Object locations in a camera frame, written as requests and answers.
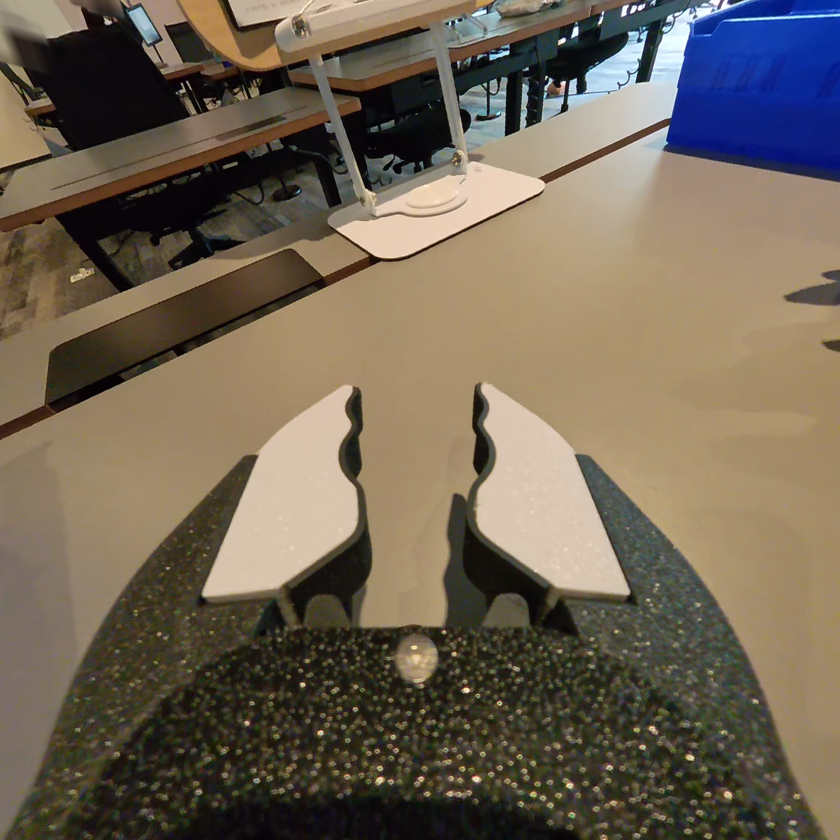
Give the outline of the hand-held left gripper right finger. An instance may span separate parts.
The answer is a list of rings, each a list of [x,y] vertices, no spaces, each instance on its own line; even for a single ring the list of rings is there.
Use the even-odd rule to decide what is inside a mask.
[[[567,602],[627,605],[632,589],[574,447],[488,382],[474,391],[474,483],[464,570],[486,598],[536,627]]]

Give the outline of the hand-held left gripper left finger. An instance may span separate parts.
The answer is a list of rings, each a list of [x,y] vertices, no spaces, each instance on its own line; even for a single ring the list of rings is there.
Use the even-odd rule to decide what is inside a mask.
[[[362,393],[342,385],[259,450],[206,578],[209,604],[274,600],[287,625],[313,597],[359,615],[372,550],[362,467]]]

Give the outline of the black desk cover plate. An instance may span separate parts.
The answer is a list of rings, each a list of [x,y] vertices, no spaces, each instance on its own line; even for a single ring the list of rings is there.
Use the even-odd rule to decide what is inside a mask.
[[[286,249],[76,336],[49,354],[45,404],[57,407],[185,342],[301,290],[325,285],[304,258]]]

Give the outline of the white desk stand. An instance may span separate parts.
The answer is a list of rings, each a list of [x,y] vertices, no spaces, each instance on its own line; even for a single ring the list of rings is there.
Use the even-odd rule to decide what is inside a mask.
[[[330,227],[369,256],[395,261],[414,256],[543,193],[539,179],[469,159],[445,34],[447,21],[469,14],[472,2],[307,2],[275,28],[283,62],[307,60],[348,166],[356,202],[332,213]],[[340,117],[322,53],[428,26],[455,143],[446,166],[374,193],[362,177]]]

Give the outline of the grey desk with slot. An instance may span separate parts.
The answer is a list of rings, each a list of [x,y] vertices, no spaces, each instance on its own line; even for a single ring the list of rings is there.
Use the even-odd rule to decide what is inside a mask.
[[[52,217],[117,291],[133,287],[100,247],[87,207],[330,121],[320,95],[286,88],[17,171],[1,199],[10,233]]]

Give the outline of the black chair under desk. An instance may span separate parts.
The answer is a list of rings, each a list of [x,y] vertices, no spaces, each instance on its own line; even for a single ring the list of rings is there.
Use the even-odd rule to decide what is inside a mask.
[[[429,168],[437,152],[454,146],[446,107],[439,101],[390,127],[368,131],[364,152],[371,159],[388,158],[384,168],[399,175],[408,165],[414,173]]]

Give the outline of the black office chair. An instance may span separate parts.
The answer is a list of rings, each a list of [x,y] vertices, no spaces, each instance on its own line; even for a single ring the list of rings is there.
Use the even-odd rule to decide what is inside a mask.
[[[54,104],[73,151],[190,116],[142,46],[119,26],[51,38],[37,53],[27,73]]]

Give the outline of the long wood-edged desk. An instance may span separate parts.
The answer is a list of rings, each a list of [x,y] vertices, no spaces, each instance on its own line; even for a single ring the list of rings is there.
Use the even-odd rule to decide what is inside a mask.
[[[448,28],[448,56],[462,95],[497,79],[506,82],[505,134],[542,120],[545,66],[556,57],[561,34],[590,17],[594,2],[553,5],[530,15],[497,11]],[[324,60],[331,90],[360,100],[362,114],[347,122],[353,151],[364,158],[364,133],[441,99],[430,34],[423,31],[364,45]]]

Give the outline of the blue plastic bin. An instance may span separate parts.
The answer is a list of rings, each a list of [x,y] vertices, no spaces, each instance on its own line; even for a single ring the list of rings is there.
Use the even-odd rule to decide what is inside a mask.
[[[839,2],[741,2],[695,21],[667,144],[838,174]]]

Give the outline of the curved wooden board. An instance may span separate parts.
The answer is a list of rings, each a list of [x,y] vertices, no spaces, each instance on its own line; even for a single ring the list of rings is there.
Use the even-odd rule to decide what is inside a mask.
[[[282,67],[275,28],[280,20],[306,5],[301,1],[177,3],[205,46],[238,67],[254,71]]]

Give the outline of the small tablet on stand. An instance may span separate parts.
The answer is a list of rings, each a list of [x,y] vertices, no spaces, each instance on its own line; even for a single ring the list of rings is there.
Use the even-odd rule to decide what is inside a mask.
[[[134,3],[127,6],[124,13],[138,33],[144,46],[156,48],[163,42],[160,31],[154,24],[149,12],[141,3]]]

